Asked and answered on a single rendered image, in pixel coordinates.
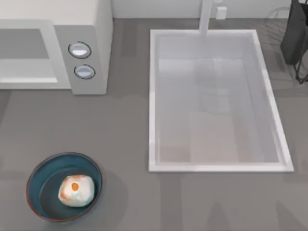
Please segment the small white tap lever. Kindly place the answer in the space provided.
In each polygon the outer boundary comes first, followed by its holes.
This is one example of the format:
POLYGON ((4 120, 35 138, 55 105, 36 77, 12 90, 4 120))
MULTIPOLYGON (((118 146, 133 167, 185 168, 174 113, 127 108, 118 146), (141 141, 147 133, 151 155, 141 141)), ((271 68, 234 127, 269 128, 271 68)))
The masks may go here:
POLYGON ((227 17, 227 7, 218 6, 216 12, 216 20, 224 20, 227 17))

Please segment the white sink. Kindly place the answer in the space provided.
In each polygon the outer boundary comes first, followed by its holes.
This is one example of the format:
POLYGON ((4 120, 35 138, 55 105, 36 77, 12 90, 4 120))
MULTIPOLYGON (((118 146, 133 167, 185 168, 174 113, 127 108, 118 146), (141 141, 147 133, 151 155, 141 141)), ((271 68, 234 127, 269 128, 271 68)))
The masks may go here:
POLYGON ((150 31, 150 172, 293 172, 253 29, 150 31))

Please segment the tall white tap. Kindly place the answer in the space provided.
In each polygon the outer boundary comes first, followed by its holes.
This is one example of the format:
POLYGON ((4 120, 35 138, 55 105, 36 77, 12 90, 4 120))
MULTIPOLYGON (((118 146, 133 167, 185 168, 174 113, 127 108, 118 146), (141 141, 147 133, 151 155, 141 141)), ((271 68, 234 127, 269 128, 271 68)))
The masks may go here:
POLYGON ((201 13, 199 20, 199 34, 201 36, 206 36, 208 31, 208 24, 211 14, 213 0, 202 0, 201 2, 201 13))

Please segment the pale microwave oven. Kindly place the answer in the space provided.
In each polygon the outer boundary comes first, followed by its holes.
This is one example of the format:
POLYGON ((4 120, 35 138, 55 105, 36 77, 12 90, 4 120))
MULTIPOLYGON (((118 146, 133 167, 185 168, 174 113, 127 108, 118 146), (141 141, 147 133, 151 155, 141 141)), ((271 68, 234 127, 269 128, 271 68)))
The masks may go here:
POLYGON ((75 95, 106 94, 113 37, 111 0, 0 0, 0 19, 51 21, 70 82, 67 90, 75 95), (91 48, 85 59, 68 51, 70 44, 79 41, 91 48), (95 69, 93 78, 80 79, 74 74, 74 68, 84 64, 95 69))

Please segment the round microwave knob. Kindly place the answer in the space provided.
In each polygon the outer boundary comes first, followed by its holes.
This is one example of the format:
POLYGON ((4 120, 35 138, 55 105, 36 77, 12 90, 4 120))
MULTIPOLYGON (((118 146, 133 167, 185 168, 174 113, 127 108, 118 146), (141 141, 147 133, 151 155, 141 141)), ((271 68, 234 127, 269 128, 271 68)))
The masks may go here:
POLYGON ((91 48, 84 42, 76 42, 68 46, 69 53, 78 59, 85 59, 91 55, 91 48))
POLYGON ((91 79, 95 76, 96 72, 90 65, 80 65, 74 68, 74 74, 80 79, 91 79))

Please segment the microwave door with window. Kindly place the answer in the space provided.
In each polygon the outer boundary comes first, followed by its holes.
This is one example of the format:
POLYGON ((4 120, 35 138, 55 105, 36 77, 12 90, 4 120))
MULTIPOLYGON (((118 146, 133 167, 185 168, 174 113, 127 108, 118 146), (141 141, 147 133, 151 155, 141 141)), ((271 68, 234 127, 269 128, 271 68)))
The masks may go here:
POLYGON ((53 23, 0 19, 0 90, 69 88, 53 23))

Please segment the white bread roll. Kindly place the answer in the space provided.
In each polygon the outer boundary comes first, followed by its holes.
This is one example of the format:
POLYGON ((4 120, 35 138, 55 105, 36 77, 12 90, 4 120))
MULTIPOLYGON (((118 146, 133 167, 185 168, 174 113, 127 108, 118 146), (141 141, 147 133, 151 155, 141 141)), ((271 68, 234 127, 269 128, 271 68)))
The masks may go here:
POLYGON ((95 196, 95 184, 86 175, 67 176, 58 191, 58 199, 68 207, 85 207, 95 196))

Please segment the dark blue bowl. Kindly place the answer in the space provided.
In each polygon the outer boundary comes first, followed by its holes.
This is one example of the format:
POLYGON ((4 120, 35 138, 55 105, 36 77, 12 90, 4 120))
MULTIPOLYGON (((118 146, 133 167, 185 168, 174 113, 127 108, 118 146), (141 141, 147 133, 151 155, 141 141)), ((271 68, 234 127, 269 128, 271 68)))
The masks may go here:
POLYGON ((99 165, 85 154, 66 152, 53 154, 39 163, 26 184, 26 200, 39 218, 51 223, 68 223, 89 213, 99 200, 103 176, 99 165), (86 175, 94 181, 94 198, 84 207, 68 207, 58 199, 64 179, 86 175))

